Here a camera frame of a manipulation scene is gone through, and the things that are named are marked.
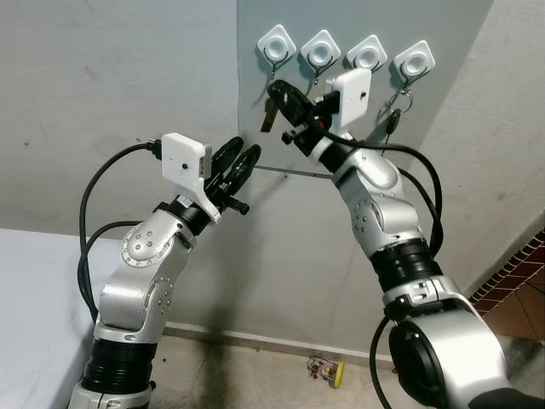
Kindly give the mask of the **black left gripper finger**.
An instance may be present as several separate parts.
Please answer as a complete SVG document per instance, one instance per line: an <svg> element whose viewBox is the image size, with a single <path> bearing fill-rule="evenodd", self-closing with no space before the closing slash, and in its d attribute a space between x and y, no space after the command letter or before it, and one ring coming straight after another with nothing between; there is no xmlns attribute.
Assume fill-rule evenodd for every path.
<svg viewBox="0 0 545 409"><path fill-rule="evenodd" d="M260 145L254 144L244 149L228 167L229 186L243 186L252 175L261 156Z"/></svg>
<svg viewBox="0 0 545 409"><path fill-rule="evenodd" d="M242 152L243 140L240 136L234 136L226 141L221 148L215 151L211 159L211 175L223 176L228 171L238 154Z"/></svg>

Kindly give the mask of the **grey wall board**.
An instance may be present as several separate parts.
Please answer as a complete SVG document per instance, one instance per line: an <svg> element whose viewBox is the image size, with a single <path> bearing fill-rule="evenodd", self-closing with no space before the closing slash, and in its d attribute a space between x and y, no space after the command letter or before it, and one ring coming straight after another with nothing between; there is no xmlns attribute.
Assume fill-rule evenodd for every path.
<svg viewBox="0 0 545 409"><path fill-rule="evenodd" d="M396 106L408 109L393 143L419 148L478 38L493 0L238 0L238 133L262 147L262 166L319 171L295 147L281 140L288 122L277 117L268 133L260 128L272 67L258 40L276 25L302 47L320 31L330 33L342 52L370 35L390 59L419 42L428 43L436 67L411 85Z"/></svg>

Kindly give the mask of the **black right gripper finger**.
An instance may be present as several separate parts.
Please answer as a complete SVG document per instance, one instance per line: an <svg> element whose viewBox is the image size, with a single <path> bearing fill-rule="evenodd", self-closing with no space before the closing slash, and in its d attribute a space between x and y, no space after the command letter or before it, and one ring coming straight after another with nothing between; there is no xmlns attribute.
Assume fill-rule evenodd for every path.
<svg viewBox="0 0 545 409"><path fill-rule="evenodd" d="M292 126L307 124L313 117L312 102L306 97L295 97L292 95L274 96L272 101L278 112L283 114Z"/></svg>
<svg viewBox="0 0 545 409"><path fill-rule="evenodd" d="M295 85L276 79L267 86L267 96L278 108L311 108L311 101Z"/></svg>

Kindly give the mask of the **white wall hook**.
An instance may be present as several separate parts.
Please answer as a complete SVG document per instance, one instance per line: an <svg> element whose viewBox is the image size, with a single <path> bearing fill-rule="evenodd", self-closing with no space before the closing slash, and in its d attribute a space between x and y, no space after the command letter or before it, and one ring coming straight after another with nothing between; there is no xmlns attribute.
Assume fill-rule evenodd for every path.
<svg viewBox="0 0 545 409"><path fill-rule="evenodd" d="M381 39L371 34L347 52L347 69L344 72L365 70L375 73L381 70L388 60L389 57Z"/></svg>
<svg viewBox="0 0 545 409"><path fill-rule="evenodd" d="M330 31L319 30L300 47L300 54L314 71L313 82L316 84L324 72L339 61L342 52Z"/></svg>
<svg viewBox="0 0 545 409"><path fill-rule="evenodd" d="M297 47L284 25L277 24L261 36L256 43L261 57L270 66L270 74L275 74L281 66L295 58Z"/></svg>
<svg viewBox="0 0 545 409"><path fill-rule="evenodd" d="M417 79L424 78L435 69L436 60L426 40L419 40L396 55L393 65L404 79L404 86L410 87Z"/></svg>

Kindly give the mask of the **small yellow toy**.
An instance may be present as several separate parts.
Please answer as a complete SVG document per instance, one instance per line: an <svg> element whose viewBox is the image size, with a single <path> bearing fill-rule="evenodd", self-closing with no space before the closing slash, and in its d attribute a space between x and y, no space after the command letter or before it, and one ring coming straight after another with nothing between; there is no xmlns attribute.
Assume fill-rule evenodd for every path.
<svg viewBox="0 0 545 409"><path fill-rule="evenodd" d="M327 360L320 357L311 357L307 362L307 369L314 379L323 379L333 389L341 389L344 374L344 362Z"/></svg>

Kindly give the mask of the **grey skirting board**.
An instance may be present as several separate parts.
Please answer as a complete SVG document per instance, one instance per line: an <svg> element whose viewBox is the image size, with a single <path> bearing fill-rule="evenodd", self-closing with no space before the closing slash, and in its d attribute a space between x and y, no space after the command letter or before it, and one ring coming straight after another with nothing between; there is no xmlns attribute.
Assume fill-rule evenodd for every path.
<svg viewBox="0 0 545 409"><path fill-rule="evenodd" d="M211 330L209 327L175 322L166 324L164 335L201 340L201 342L207 343L233 344L233 346L250 349L284 352L284 354L295 354L300 355L300 357L322 355L322 357L346 361L352 363L352 365L366 365L370 358L369 352L366 351L304 343L299 342L299 340L265 337L249 334L248 332Z"/></svg>

